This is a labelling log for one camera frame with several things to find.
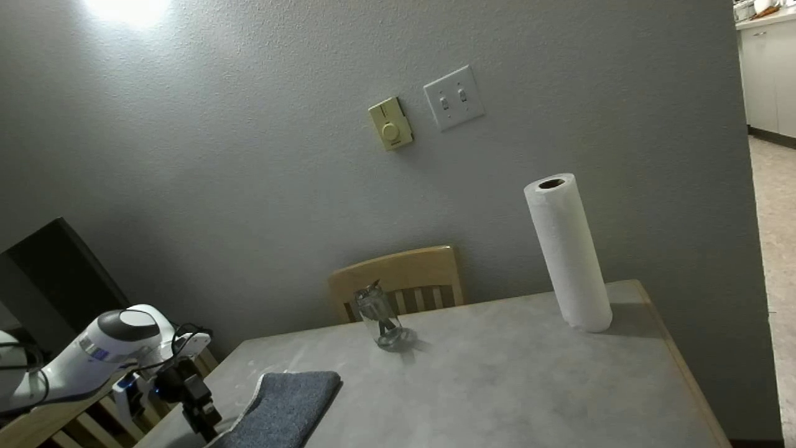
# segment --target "chair back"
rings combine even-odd
[[[357,291],[373,281],[382,285],[398,313],[466,303],[453,246],[385,255],[332,275],[329,291],[343,322],[359,322]]]

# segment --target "dark mat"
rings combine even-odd
[[[266,373],[247,417],[211,448],[302,448],[342,387],[337,371]]]

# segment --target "white table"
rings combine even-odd
[[[730,447],[653,301],[609,285],[614,325],[581,335],[552,295],[403,316],[423,347],[382,352],[363,325],[251,338],[209,378],[225,418],[264,371],[338,371],[312,448]],[[201,447],[174,408],[139,447]]]

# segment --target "gray wall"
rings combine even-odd
[[[420,88],[463,62],[489,118],[441,134]],[[6,0],[0,66],[2,249],[68,218],[231,348],[332,325],[329,272],[417,245],[453,242],[476,301],[551,290],[523,184],[572,169],[607,280],[644,281],[731,437],[776,433],[727,0],[171,0],[147,30]]]

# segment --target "paper towel roll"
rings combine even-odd
[[[613,308],[576,175],[532,183],[526,199],[566,322],[582,331],[606,331]]]

